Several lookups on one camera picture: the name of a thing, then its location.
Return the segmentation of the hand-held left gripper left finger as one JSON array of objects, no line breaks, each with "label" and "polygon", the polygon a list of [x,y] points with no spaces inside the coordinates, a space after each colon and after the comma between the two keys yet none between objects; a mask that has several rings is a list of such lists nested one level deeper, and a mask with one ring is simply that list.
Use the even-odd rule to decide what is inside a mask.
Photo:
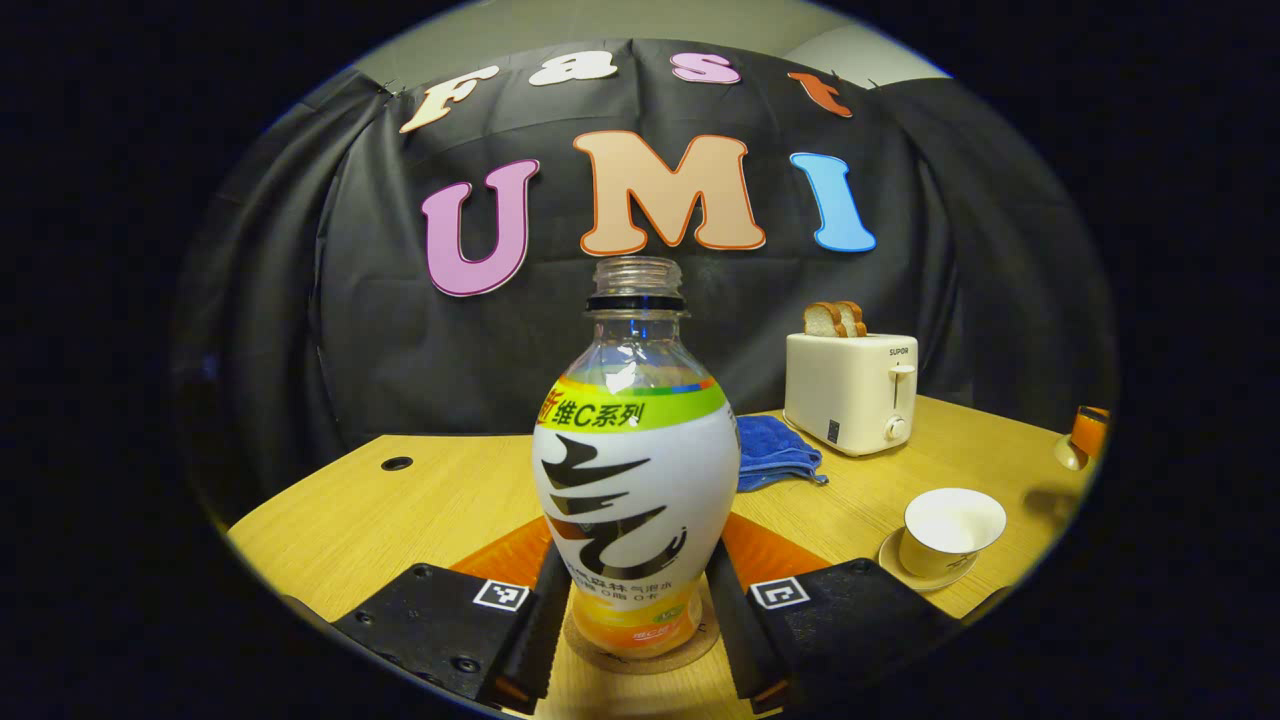
[{"label": "hand-held left gripper left finger", "polygon": [[570,574],[535,518],[451,568],[416,562],[332,625],[421,680],[532,714],[549,691],[568,596]]}]

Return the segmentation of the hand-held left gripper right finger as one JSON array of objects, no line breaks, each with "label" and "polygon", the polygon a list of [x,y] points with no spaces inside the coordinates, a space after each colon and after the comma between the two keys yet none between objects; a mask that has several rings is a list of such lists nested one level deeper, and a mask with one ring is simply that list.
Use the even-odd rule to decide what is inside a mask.
[{"label": "hand-held left gripper right finger", "polygon": [[828,562],[736,512],[707,579],[736,692],[756,714],[847,697],[963,629],[873,560]]}]

